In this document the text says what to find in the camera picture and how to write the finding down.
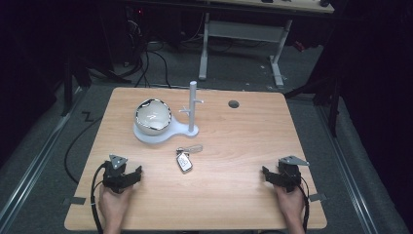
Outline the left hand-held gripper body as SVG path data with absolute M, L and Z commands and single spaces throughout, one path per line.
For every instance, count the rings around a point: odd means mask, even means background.
M 103 185 L 110 188 L 114 193 L 121 194 L 126 188 L 124 172 L 127 161 L 127 158 L 110 154 L 109 160 L 104 163 Z

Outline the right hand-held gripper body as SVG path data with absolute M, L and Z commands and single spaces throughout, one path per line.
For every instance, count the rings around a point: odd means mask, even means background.
M 309 166 L 310 163 L 296 156 L 286 156 L 279 159 L 276 185 L 291 192 L 301 184 L 299 166 Z

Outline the person's left hand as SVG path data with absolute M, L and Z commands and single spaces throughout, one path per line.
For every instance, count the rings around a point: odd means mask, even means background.
M 121 194 L 114 193 L 104 185 L 99 187 L 98 205 L 104 217 L 104 228 L 120 227 L 122 229 L 132 191 L 132 186 L 127 187 Z

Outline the person's right hand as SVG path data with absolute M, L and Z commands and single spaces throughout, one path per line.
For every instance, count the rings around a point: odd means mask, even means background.
M 278 203 L 283 217 L 288 226 L 302 225 L 302 213 L 305 207 L 302 191 L 295 187 L 293 191 L 287 192 L 284 187 L 274 186 Z

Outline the silver car key fob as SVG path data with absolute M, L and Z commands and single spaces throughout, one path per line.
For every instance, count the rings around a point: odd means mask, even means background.
M 176 156 L 176 162 L 178 167 L 183 173 L 187 173 L 192 170 L 193 164 L 190 161 L 189 154 L 182 152 Z

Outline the silver white bowl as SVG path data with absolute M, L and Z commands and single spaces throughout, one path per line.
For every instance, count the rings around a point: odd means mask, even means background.
M 160 99 L 149 98 L 135 110 L 134 124 L 148 136 L 162 134 L 169 127 L 170 122 L 170 108 Z

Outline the white stand with pegs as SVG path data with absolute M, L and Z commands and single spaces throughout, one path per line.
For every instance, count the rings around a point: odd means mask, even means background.
M 171 122 L 169 127 L 162 134 L 157 136 L 148 136 L 142 133 L 133 123 L 134 135 L 140 141 L 149 144 L 161 143 L 175 136 L 195 137 L 199 132 L 199 127 L 195 124 L 196 104 L 203 103 L 202 100 L 197 99 L 196 97 L 197 86 L 198 83 L 196 81 L 191 81 L 189 83 L 189 106 L 181 109 L 182 113 L 186 113 L 188 115 L 187 124 L 179 122 L 171 113 Z

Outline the black metal stand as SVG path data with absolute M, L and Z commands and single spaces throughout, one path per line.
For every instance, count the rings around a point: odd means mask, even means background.
M 300 94 L 312 93 L 314 105 L 328 105 L 329 113 L 327 117 L 327 129 L 337 137 L 336 122 L 339 114 L 338 105 L 341 89 L 341 79 L 339 77 L 326 77 L 317 81 L 310 81 L 307 84 L 284 94 L 285 98 L 293 98 Z
M 63 94 L 64 99 L 62 115 L 66 116 L 70 112 L 73 102 L 71 57 L 68 57 L 66 63 L 64 64 Z

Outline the desk with white legs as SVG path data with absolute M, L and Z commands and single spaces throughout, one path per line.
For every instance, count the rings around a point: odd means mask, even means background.
M 248 10 L 281 11 L 282 13 L 327 14 L 331 15 L 335 9 L 329 0 L 206 0 L 208 7 L 212 6 L 240 6 Z M 199 79 L 207 78 L 208 64 L 208 39 L 210 37 L 241 39 L 256 42 L 275 43 L 277 47 L 269 56 L 269 63 L 273 72 L 275 85 L 283 87 L 279 59 L 282 49 L 292 25 L 292 17 L 283 19 L 280 25 L 274 26 L 267 23 L 234 22 L 229 19 L 211 19 L 205 13 L 203 50 L 200 59 Z

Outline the metal floor rail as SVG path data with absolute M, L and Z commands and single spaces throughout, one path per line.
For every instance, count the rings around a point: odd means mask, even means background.
M 7 234 L 52 156 L 52 151 L 71 113 L 87 88 L 76 88 L 71 104 L 64 103 L 63 90 L 57 101 L 29 129 L 11 158 L 0 169 L 0 234 Z
M 351 172 L 345 154 L 340 146 L 336 136 L 333 135 L 328 125 L 328 117 L 323 107 L 316 106 L 316 112 L 322 122 L 323 128 L 327 134 L 330 144 L 334 151 L 334 157 L 337 162 L 338 171 L 348 191 L 350 200 L 356 211 L 358 220 L 364 231 L 364 234 L 379 234 L 377 225 L 366 205 L 364 196 L 361 194 L 357 182 Z

